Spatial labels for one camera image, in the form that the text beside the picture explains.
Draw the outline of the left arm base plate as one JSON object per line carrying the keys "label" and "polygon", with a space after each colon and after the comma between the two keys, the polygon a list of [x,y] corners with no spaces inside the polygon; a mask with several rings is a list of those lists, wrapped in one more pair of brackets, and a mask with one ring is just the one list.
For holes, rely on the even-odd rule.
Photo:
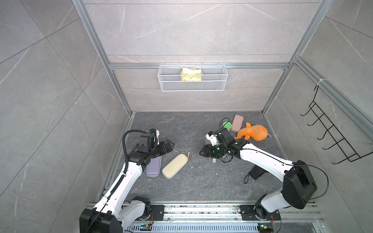
{"label": "left arm base plate", "polygon": [[141,215],[138,220],[142,221],[162,221],[165,213],[164,205],[150,205],[145,206],[143,215]]}

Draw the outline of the purple-lined grey sleeve case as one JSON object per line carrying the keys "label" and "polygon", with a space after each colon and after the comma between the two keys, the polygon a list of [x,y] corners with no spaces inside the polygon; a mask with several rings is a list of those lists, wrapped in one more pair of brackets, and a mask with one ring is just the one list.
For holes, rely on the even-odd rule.
{"label": "purple-lined grey sleeve case", "polygon": [[152,158],[150,163],[148,164],[146,168],[146,175],[148,177],[157,177],[161,170],[161,163],[162,163],[162,157],[158,156],[156,158]]}

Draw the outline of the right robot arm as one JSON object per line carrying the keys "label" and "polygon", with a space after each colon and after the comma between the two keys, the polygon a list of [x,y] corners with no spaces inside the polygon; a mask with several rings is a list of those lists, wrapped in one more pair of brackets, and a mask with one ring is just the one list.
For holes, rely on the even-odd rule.
{"label": "right robot arm", "polygon": [[282,182],[280,190],[264,194],[255,203],[254,214],[260,220],[266,220],[282,208],[304,209],[309,201],[315,199],[318,187],[310,171],[311,165],[272,155],[245,139],[234,138],[224,127],[205,135],[205,145],[199,154],[220,160],[226,156],[236,157],[254,165],[248,173],[254,180],[270,173]]}

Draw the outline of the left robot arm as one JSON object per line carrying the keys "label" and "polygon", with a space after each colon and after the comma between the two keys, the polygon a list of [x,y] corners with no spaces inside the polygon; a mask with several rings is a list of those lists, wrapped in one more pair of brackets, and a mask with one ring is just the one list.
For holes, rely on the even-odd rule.
{"label": "left robot arm", "polygon": [[126,136],[123,134],[123,154],[125,163],[99,202],[92,209],[86,208],[79,217],[79,228],[82,233],[123,233],[135,220],[147,219],[151,215],[151,203],[147,198],[136,197],[124,207],[126,198],[151,160],[173,151],[175,143],[166,139],[159,140],[159,131],[150,129],[140,131],[139,142],[127,152]]}

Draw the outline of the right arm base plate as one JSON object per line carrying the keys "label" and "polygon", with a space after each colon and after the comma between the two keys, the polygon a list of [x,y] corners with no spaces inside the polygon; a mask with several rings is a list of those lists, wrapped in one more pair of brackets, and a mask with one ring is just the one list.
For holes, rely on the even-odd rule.
{"label": "right arm base plate", "polygon": [[261,221],[278,221],[281,220],[281,215],[279,211],[275,211],[273,213],[265,213],[263,216],[258,214],[255,206],[251,205],[240,205],[237,209],[237,212],[241,215],[242,220],[244,221],[254,221],[254,220],[261,220]]}

